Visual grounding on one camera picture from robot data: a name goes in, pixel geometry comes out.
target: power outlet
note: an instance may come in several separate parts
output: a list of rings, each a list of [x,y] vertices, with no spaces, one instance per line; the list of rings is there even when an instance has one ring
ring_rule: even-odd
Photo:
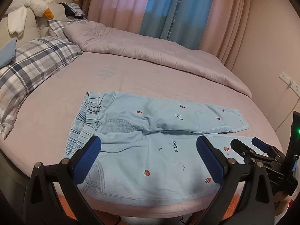
[[[289,77],[285,72],[281,72],[279,75],[279,78],[281,78],[287,85],[291,82],[291,77]]]
[[[295,82],[292,83],[291,89],[300,97],[300,87]]]

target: pink curtain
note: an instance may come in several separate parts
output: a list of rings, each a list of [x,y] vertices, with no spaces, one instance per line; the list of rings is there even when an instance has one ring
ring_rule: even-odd
[[[106,26],[138,33],[148,0],[90,0],[82,9],[87,19]]]
[[[229,70],[239,51],[251,0],[213,0],[199,50],[215,55]]]

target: light blue jeans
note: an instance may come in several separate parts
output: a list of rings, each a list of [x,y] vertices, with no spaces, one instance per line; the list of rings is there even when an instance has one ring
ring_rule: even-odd
[[[169,205],[219,189],[196,150],[199,135],[207,134],[228,158],[243,163],[243,158],[230,150],[230,142],[238,138],[258,151],[252,138],[209,133],[247,128],[240,112],[231,108],[120,92],[88,92],[72,125],[65,157],[70,158],[97,135],[102,149],[78,186],[83,192],[124,205]]]

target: screw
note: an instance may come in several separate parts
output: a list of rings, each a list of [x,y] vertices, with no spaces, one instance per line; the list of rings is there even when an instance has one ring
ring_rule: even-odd
[[[234,158],[228,158],[228,162],[232,165],[236,164],[236,160]]]
[[[257,162],[256,163],[259,167],[263,167],[263,163],[262,162]]]
[[[68,164],[69,163],[69,158],[62,159],[61,163],[64,164],[64,165]]]
[[[37,163],[35,163],[34,167],[35,167],[35,168],[40,168],[41,165],[42,165],[42,164],[41,164],[40,162],[37,162]]]

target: goose plush toy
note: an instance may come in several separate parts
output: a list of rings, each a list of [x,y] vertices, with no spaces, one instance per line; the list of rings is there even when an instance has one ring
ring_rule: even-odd
[[[10,34],[17,33],[20,37],[23,33],[27,9],[30,7],[37,17],[53,19],[53,14],[48,4],[43,0],[13,0],[5,14],[8,14],[8,31]]]

